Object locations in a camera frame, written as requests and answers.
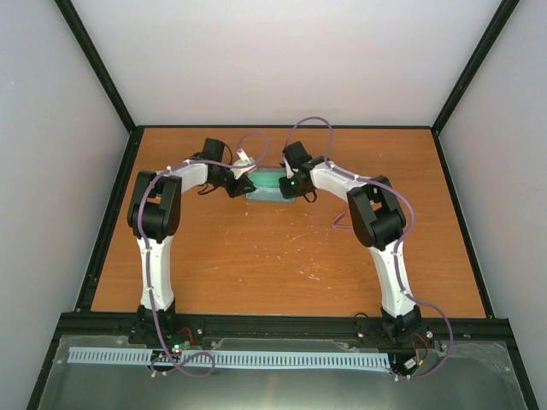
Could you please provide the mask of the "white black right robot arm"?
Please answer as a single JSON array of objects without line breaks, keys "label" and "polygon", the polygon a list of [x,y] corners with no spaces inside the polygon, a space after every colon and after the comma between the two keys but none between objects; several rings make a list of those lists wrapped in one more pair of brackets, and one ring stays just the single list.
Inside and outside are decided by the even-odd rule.
[{"label": "white black right robot arm", "polygon": [[314,158],[300,142],[283,149],[281,163],[286,176],[279,179],[279,187],[285,199],[324,190],[347,203],[353,232],[369,250],[379,278],[383,333],[389,343],[401,343],[417,329],[421,311],[403,258],[406,219],[389,179],[364,177]]}]

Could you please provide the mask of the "light blue cleaning cloth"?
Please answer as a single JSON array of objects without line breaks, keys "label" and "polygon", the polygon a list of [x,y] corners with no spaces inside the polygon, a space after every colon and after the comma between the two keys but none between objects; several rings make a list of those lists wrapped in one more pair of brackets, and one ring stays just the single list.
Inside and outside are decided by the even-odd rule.
[{"label": "light blue cleaning cloth", "polygon": [[247,193],[246,199],[258,202],[287,202],[279,188],[258,187],[256,190]]}]

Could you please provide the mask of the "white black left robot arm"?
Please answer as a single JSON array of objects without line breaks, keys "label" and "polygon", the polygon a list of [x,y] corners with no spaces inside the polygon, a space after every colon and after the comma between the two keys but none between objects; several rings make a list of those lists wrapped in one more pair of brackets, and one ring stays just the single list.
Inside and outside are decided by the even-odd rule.
[{"label": "white black left robot arm", "polygon": [[178,333],[171,283],[171,247],[181,219],[182,195],[201,185],[221,187],[231,197],[256,190],[250,174],[262,161],[236,148],[237,160],[225,163],[226,144],[207,138],[201,151],[160,171],[141,171],[135,179],[127,224],[137,239],[143,290],[138,320],[158,343],[170,343]]}]

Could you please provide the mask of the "pink transparent sunglasses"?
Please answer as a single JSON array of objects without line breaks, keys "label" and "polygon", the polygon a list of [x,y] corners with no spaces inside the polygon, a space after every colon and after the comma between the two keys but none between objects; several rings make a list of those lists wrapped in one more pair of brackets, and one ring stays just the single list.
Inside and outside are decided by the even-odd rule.
[{"label": "pink transparent sunglasses", "polygon": [[333,229],[352,229],[353,228],[349,209],[346,209],[334,219],[332,223],[332,228]]}]

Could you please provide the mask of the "teal glasses case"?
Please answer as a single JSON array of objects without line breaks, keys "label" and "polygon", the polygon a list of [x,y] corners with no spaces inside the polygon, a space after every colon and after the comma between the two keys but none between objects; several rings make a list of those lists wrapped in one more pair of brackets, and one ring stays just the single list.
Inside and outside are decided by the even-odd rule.
[{"label": "teal glasses case", "polygon": [[[279,179],[285,177],[284,168],[259,168],[249,175],[249,178],[254,183],[256,188],[258,187],[273,187],[279,188]],[[292,203],[295,199],[287,199],[287,202]]]}]

